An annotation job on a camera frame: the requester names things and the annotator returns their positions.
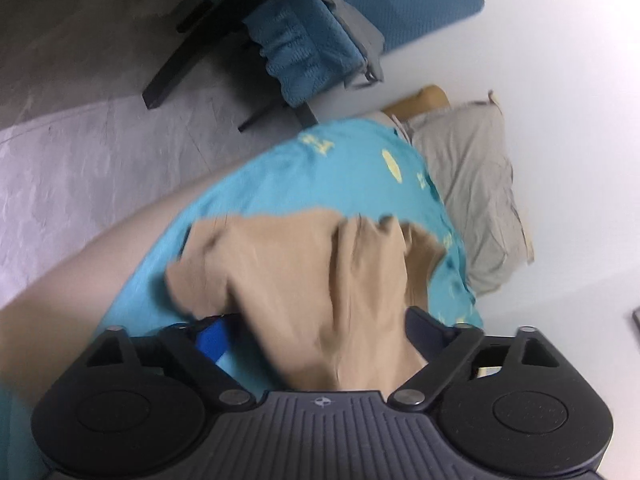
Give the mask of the teal bed sheet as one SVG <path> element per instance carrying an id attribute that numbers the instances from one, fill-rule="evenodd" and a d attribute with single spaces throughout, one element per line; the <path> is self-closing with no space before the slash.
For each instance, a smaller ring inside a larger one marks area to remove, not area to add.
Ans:
<path id="1" fill-rule="evenodd" d="M 46 476 L 30 431 L 32 404 L 96 333 L 120 325 L 143 335 L 180 321 L 163 274 L 195 221 L 312 207 L 347 217 L 393 216 L 431 232 L 446 248 L 428 286 L 431 310 L 448 325 L 480 325 L 462 238 L 436 188 L 432 165 L 390 122 L 345 119 L 315 126 L 136 212 L 2 309 L 2 477 Z"/>

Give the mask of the grey seat cushion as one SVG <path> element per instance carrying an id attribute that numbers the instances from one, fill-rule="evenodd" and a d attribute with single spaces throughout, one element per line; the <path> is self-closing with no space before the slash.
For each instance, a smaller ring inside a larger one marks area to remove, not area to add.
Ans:
<path id="1" fill-rule="evenodd" d="M 364 59 L 361 70 L 367 79 L 367 86 L 384 81 L 380 57 L 385 46 L 385 38 L 365 16 L 345 0 L 322 0 L 340 23 L 349 39 Z"/>

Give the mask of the white dining table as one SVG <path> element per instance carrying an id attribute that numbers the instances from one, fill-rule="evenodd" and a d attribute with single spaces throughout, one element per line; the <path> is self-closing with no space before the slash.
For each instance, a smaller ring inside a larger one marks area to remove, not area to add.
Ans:
<path id="1" fill-rule="evenodd" d="M 202 0 L 176 27 L 184 39 L 142 92 L 149 110 L 160 107 L 202 56 L 267 0 Z"/>

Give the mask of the near blue covered chair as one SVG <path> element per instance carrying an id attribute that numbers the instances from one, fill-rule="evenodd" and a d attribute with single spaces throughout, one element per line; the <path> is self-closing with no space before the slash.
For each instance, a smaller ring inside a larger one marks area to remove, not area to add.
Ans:
<path id="1" fill-rule="evenodd" d="M 384 80 L 384 54 L 480 13 L 484 0 L 267 0 L 244 21 L 280 94 L 243 122 L 299 108 L 341 84 Z"/>

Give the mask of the tan t-shirt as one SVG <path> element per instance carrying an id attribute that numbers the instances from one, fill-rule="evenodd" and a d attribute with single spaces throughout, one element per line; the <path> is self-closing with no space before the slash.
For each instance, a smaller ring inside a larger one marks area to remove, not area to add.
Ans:
<path id="1" fill-rule="evenodd" d="M 194 318 L 241 315 L 285 385 L 390 393 L 424 365 L 405 333 L 409 308 L 446 250 L 394 217 L 314 208 L 194 223 L 165 283 Z"/>

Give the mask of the grey pillow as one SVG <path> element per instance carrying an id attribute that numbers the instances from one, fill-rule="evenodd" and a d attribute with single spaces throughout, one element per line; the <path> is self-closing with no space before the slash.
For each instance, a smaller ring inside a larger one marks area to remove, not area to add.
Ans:
<path id="1" fill-rule="evenodd" d="M 534 262 L 533 243 L 513 194 L 506 124 L 494 92 L 405 122 L 388 118 L 425 159 L 462 238 L 466 278 L 474 292 L 495 292 Z"/>

